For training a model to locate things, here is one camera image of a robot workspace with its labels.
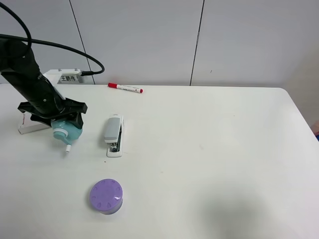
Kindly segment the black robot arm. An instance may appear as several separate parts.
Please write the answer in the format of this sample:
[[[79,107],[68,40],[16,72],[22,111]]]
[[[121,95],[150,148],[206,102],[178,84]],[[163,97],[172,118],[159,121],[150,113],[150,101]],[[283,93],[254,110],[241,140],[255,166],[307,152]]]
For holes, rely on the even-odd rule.
[[[83,127],[87,105],[62,97],[40,72],[33,51],[22,41],[0,41],[0,74],[27,100],[18,110],[30,113],[32,121],[51,126],[53,121],[64,120],[78,129]]]

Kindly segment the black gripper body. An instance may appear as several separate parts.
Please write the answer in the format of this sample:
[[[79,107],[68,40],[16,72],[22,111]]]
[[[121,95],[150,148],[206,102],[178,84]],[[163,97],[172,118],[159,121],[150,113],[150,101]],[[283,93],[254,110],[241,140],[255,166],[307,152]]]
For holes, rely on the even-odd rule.
[[[18,110],[22,113],[28,112],[31,114],[31,120],[41,122],[47,126],[51,126],[52,121],[66,120],[70,122],[72,113],[87,112],[87,105],[69,98],[62,100],[60,103],[46,101],[40,105],[33,105],[30,102],[21,102]]]

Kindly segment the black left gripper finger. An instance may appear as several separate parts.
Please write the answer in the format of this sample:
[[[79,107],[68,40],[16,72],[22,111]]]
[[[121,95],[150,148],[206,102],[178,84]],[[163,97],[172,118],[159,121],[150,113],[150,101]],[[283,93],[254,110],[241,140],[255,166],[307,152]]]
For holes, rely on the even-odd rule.
[[[77,129],[83,128],[83,120],[80,112],[72,113],[70,115],[70,123],[73,124]]]

